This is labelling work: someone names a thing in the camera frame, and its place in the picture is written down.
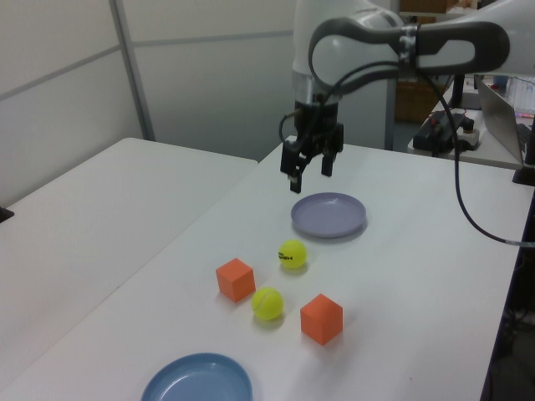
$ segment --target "orange block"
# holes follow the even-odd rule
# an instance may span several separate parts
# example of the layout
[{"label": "orange block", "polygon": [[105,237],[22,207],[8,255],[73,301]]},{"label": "orange block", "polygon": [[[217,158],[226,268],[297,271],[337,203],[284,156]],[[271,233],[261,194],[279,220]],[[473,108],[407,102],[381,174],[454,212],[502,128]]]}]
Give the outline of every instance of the orange block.
[{"label": "orange block", "polygon": [[252,268],[239,259],[232,259],[218,267],[216,275],[219,291],[234,302],[241,301],[256,290]]},{"label": "orange block", "polygon": [[325,345],[342,331],[343,308],[319,294],[301,308],[301,331],[316,343]]}]

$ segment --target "yellow tennis ball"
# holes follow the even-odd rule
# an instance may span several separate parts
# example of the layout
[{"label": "yellow tennis ball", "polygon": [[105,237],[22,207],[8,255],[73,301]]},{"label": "yellow tennis ball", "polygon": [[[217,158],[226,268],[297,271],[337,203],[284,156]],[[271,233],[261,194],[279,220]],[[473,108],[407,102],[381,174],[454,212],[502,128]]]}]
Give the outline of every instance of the yellow tennis ball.
[{"label": "yellow tennis ball", "polygon": [[271,320],[278,317],[283,311],[283,306],[283,297],[272,287],[260,288],[252,296],[252,311],[262,320]]},{"label": "yellow tennis ball", "polygon": [[288,269],[299,269],[307,261],[307,248],[300,240],[288,240],[278,248],[278,258]]}]

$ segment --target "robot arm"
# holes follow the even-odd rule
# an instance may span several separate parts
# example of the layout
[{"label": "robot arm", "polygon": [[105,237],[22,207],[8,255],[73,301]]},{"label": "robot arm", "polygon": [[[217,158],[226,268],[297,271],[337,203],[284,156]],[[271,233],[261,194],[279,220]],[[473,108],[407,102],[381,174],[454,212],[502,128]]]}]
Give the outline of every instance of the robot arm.
[{"label": "robot arm", "polygon": [[401,75],[535,74],[533,0],[501,0],[448,23],[403,27],[366,0],[298,0],[294,29],[293,113],[298,138],[285,141],[281,171],[301,190],[306,165],[323,154],[331,175],[342,150],[342,95]]}]

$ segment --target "black cable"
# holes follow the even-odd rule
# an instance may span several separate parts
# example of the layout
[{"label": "black cable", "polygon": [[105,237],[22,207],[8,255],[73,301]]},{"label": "black cable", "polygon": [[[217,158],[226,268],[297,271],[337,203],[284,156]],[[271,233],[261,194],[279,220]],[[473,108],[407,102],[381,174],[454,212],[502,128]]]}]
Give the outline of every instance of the black cable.
[{"label": "black cable", "polygon": [[[342,86],[342,84],[347,79],[351,78],[353,75],[355,75],[355,74],[357,74],[357,73],[359,73],[361,71],[364,71],[365,69],[371,69],[373,67],[382,67],[382,66],[390,66],[390,67],[396,67],[397,68],[399,66],[399,64],[394,62],[394,61],[378,61],[378,62],[375,62],[375,63],[369,63],[369,64],[360,66],[360,67],[358,67],[356,69],[353,69],[353,70],[349,71],[346,75],[344,75],[342,78],[340,78],[338,81],[336,81],[336,83],[329,88],[329,90],[325,94],[324,98],[319,102],[319,107],[316,110],[316,113],[314,114],[313,118],[308,123],[307,129],[305,130],[305,136],[304,137],[306,138],[310,134],[310,132],[312,131],[313,127],[318,122],[318,118],[321,115],[321,110],[323,109],[325,104],[329,101],[329,98],[333,94],[335,94],[335,92]],[[369,84],[370,82],[373,82],[374,80],[377,80],[377,79],[382,79],[382,77],[378,77],[376,79],[374,79],[374,77],[371,77],[371,80],[367,81],[366,83]],[[281,142],[284,142],[284,135],[283,135],[284,122],[289,117],[293,116],[294,114],[295,114],[295,111],[290,113],[290,114],[285,114],[283,116],[283,118],[281,119],[281,121],[278,123],[278,137],[281,140]]]},{"label": "black cable", "polygon": [[440,102],[442,104],[442,107],[444,108],[444,111],[446,112],[446,116],[447,116],[447,118],[448,118],[448,120],[450,122],[451,131],[452,131],[452,134],[453,134],[453,146],[454,146],[454,149],[455,149],[455,189],[456,189],[456,194],[457,194],[457,200],[459,201],[459,206],[462,209],[462,213],[465,215],[467,220],[470,222],[470,224],[472,224],[472,226],[476,230],[481,232],[484,236],[487,236],[487,237],[493,239],[494,241],[501,242],[502,244],[522,246],[522,247],[526,247],[526,248],[535,248],[535,242],[512,241],[512,240],[503,239],[503,238],[501,238],[499,236],[495,236],[495,235],[491,234],[490,232],[483,230],[471,218],[470,214],[468,213],[468,210],[465,207],[464,201],[462,200],[462,196],[461,196],[461,185],[460,185],[460,182],[459,182],[459,159],[460,159],[460,155],[461,155],[461,149],[460,149],[460,146],[459,146],[459,140],[457,138],[457,131],[456,131],[456,127],[455,127],[455,122],[453,121],[453,116],[451,115],[450,108],[448,107],[447,102],[444,100],[444,97],[442,96],[441,91],[436,87],[436,85],[432,81],[432,79],[430,79],[424,72],[422,72],[420,70],[416,70],[416,73],[419,76],[421,76],[431,86],[431,88],[435,92],[436,96],[440,100]]},{"label": "black cable", "polygon": [[491,368],[488,369],[488,401],[494,398],[494,382],[492,380]]}]

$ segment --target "plate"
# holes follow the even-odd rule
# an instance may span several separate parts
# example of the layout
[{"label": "plate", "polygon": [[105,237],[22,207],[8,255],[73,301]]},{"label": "plate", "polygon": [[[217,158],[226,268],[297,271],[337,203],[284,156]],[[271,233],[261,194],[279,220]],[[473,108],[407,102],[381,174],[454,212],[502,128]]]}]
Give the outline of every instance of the plate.
[{"label": "plate", "polygon": [[242,366],[217,353],[195,353],[165,366],[141,401],[251,401],[251,380]]},{"label": "plate", "polygon": [[310,236],[336,238],[357,231],[366,208],[353,196],[323,192],[303,198],[292,208],[293,226]]}]

